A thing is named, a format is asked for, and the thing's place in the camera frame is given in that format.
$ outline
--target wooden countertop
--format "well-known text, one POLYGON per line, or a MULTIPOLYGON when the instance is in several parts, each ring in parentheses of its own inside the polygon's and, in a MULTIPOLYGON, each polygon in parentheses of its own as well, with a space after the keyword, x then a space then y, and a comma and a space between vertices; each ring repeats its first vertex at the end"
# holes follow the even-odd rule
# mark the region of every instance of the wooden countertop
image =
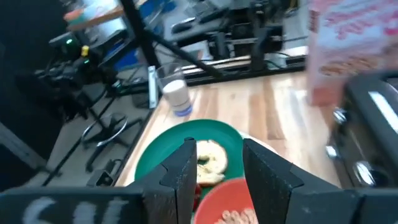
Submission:
POLYGON ((297 166, 340 186, 325 144, 333 107, 306 102, 305 72, 214 83, 190 88, 191 115, 178 118, 161 99, 116 185, 134 181, 138 160, 167 129, 194 119, 217 119, 272 146, 297 166))

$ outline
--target black toaster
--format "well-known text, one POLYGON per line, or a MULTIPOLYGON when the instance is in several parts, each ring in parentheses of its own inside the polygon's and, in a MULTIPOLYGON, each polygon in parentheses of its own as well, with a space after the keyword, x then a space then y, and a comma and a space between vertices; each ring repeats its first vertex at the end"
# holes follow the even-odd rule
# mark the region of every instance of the black toaster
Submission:
POLYGON ((326 145, 343 188, 398 187, 398 71, 350 79, 326 145))

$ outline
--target glass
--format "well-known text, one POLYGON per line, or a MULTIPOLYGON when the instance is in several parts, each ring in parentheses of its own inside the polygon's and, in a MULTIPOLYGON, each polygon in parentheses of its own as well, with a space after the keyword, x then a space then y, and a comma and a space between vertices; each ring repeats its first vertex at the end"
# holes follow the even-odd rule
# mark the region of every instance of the glass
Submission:
POLYGON ((167 63, 158 68, 156 74, 156 82, 174 114, 176 116, 190 114, 192 104, 182 66, 179 63, 167 63))

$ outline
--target metal rod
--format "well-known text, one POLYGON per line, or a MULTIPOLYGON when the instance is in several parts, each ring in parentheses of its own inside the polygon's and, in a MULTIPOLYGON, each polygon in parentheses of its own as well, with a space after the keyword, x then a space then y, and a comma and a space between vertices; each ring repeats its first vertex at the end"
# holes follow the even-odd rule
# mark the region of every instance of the metal rod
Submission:
POLYGON ((138 44, 141 46, 142 53, 144 54, 147 63, 159 68, 160 63, 156 56, 155 48, 152 45, 153 39, 147 35, 147 32, 145 32, 144 20, 142 19, 139 10, 136 8, 134 1, 119 0, 119 2, 123 6, 126 20, 130 23, 130 27, 134 32, 138 44))
POLYGON ((216 78, 221 78, 223 76, 223 74, 216 68, 206 65, 201 61, 198 61, 194 56, 192 56, 189 53, 187 53, 186 51, 174 46, 167 40, 163 39, 163 37, 154 34, 150 30, 145 30, 145 32, 147 33, 146 36, 149 36, 152 40, 163 45, 164 47, 169 49, 171 52, 173 52, 175 55, 179 56, 181 59, 186 60, 186 61, 196 65, 197 67, 201 68, 203 71, 207 72, 209 75, 216 77, 216 78))

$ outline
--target pink box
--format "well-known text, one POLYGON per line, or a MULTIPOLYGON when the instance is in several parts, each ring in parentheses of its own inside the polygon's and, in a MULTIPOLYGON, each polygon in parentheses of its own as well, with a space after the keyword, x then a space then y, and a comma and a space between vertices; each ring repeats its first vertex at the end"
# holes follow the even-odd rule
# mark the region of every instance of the pink box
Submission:
POLYGON ((338 104, 347 78, 398 68, 398 1, 313 0, 308 101, 338 104))

